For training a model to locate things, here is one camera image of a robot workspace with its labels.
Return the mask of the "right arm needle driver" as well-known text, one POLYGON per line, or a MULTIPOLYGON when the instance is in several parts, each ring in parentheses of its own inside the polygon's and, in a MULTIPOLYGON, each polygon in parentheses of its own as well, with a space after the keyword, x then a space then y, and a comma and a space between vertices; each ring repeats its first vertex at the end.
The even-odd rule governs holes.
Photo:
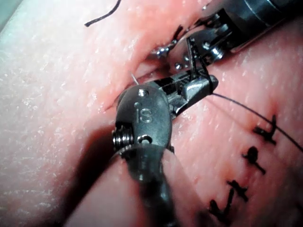
POLYGON ((118 99, 115 129, 116 151, 133 144, 154 144, 174 152, 172 121, 187 109, 184 77, 167 77, 138 84, 123 91, 118 99))

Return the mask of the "right arm needle driver jaw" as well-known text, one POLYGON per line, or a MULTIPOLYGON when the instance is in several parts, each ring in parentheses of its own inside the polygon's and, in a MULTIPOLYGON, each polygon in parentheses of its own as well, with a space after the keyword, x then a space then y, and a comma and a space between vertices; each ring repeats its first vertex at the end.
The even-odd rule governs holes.
POLYGON ((181 111, 185 111, 195 103, 203 98, 211 95, 218 86, 218 79, 214 75, 210 75, 210 81, 205 77, 197 78, 182 88, 182 96, 185 104, 182 106, 181 111))
POLYGON ((192 73, 192 71, 182 71, 175 75, 175 87, 185 88, 193 85, 208 86, 209 81, 205 77, 206 75, 202 71, 192 73))

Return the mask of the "left arm needle driver jaw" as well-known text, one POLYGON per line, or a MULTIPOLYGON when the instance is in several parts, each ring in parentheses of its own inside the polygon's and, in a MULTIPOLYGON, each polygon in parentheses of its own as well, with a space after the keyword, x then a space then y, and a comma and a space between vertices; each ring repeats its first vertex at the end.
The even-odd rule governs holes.
POLYGON ((187 38, 187 47, 188 47, 188 57, 190 63, 190 70, 191 70, 191 78, 195 79, 197 77, 197 67, 196 67, 196 48, 195 48, 195 41, 192 38, 187 38))

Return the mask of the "left arm needle driver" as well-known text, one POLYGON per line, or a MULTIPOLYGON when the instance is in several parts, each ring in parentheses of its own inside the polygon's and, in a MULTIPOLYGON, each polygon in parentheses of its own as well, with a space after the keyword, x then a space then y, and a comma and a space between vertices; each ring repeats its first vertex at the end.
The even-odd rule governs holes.
POLYGON ((205 7, 176 43, 176 61, 189 62, 192 51, 204 62, 221 59, 239 43, 239 8, 205 7))

